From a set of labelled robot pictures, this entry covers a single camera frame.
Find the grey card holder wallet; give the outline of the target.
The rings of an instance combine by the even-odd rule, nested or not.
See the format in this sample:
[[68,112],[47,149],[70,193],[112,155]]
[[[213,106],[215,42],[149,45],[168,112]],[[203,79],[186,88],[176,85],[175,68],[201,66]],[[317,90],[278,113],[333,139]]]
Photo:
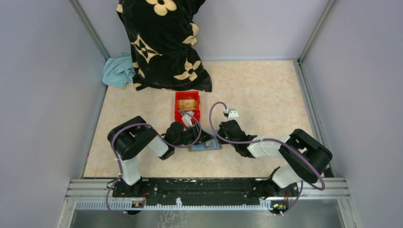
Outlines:
[[206,132],[210,133],[214,136],[213,140],[210,140],[203,144],[194,144],[192,145],[188,151],[189,152],[200,152],[200,151],[213,151],[213,150],[220,150],[222,148],[221,144],[218,142],[218,138],[214,135],[211,130],[206,130]]

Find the red plastic bin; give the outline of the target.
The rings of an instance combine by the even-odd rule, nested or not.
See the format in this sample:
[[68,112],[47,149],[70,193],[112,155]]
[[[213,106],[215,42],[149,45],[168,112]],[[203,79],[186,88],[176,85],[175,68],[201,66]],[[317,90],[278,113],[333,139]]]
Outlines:
[[183,115],[180,111],[190,112],[197,121],[200,121],[200,96],[198,91],[175,93],[174,118],[176,122],[180,122],[183,126],[186,126],[186,123],[182,120]]

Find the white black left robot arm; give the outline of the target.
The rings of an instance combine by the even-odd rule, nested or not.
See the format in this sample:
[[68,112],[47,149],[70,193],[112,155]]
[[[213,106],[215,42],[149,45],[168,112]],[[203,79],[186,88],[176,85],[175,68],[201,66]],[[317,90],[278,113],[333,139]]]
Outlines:
[[177,148],[192,147],[213,139],[214,136],[197,123],[186,127],[180,122],[173,122],[160,135],[141,116],[115,127],[107,136],[118,160],[119,177],[125,183],[124,191],[132,197],[138,196],[143,189],[137,155],[144,149],[148,148],[161,160],[166,160],[174,155]]

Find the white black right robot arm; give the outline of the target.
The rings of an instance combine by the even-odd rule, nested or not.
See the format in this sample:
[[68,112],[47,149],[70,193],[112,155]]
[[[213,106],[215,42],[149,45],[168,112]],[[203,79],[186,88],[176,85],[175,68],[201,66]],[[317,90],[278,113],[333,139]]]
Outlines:
[[302,129],[289,136],[265,138],[246,134],[237,121],[229,120],[219,125],[216,133],[223,144],[230,144],[242,157],[283,157],[287,164],[273,171],[268,191],[281,195],[292,183],[304,181],[317,190],[325,189],[321,177],[333,158],[331,151]]

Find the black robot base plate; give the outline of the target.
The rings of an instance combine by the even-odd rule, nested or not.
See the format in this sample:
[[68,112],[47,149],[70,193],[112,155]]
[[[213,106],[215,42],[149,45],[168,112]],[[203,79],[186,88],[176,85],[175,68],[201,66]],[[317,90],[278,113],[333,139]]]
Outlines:
[[281,189],[268,178],[142,178],[133,186],[119,180],[113,197],[139,197],[147,206],[255,206],[260,200],[279,197],[286,202],[299,193],[293,183]]

